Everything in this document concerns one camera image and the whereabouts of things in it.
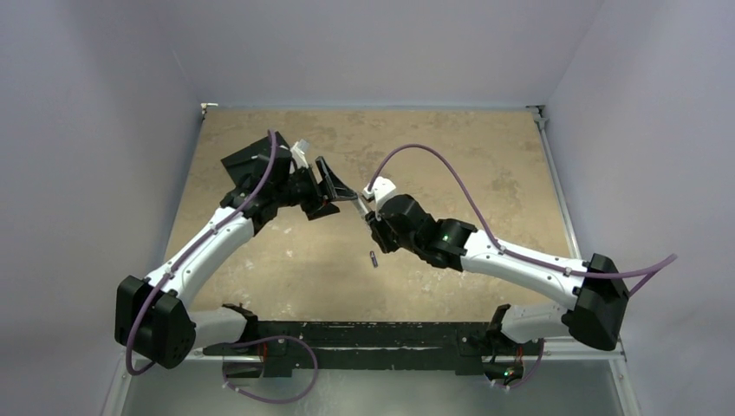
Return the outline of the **grey remote control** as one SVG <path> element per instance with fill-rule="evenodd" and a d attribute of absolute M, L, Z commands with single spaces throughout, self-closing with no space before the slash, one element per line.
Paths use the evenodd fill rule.
<path fill-rule="evenodd" d="M 365 219 L 368 213 L 371 212 L 368 203 L 364 200 L 362 196 L 358 196 L 355 200 L 352 201 L 352 203 L 358 214 L 360 215 L 360 218 L 362 219 Z"/>

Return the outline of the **dark AAA battery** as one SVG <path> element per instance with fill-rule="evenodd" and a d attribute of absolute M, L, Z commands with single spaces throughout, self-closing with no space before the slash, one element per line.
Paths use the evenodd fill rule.
<path fill-rule="evenodd" d="M 374 268 L 378 268 L 379 267 L 379 264 L 378 264 L 377 256 L 374 253 L 374 251 L 372 251 L 372 250 L 369 251 L 369 256 L 370 256 L 371 263 L 372 263 L 373 267 Z"/>

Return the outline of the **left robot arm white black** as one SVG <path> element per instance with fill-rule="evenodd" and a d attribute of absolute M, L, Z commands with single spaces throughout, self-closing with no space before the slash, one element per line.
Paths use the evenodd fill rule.
<path fill-rule="evenodd" d="M 131 375 L 154 365 L 178 366 L 193 349 L 226 344 L 248 354 L 258 343 L 256 317 L 242 306 L 225 304 L 203 313 L 188 310 L 222 264 L 254 238 L 282 208 L 298 206 L 307 219 L 339 212 L 337 203 L 355 201 L 319 157 L 306 160 L 308 144 L 290 145 L 270 131 L 221 160 L 234 187 L 205 226 L 169 260 L 146 276 L 127 276 L 116 291 L 114 338 L 125 348 Z"/>

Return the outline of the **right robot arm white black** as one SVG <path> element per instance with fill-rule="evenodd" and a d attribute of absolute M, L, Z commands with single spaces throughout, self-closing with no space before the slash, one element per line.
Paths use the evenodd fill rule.
<path fill-rule="evenodd" d="M 602 351 L 616 348 L 629 292 L 620 280 L 584 276 L 614 271 L 611 259 L 584 262 L 523 249 L 529 262 L 491 244 L 487 233 L 454 218 L 435 219 L 411 196 L 390 198 L 365 222 L 384 253 L 404 249 L 439 269 L 493 276 L 549 298 L 530 306 L 502 305 L 486 330 L 489 346 L 506 353 L 529 341 L 570 336 Z"/>

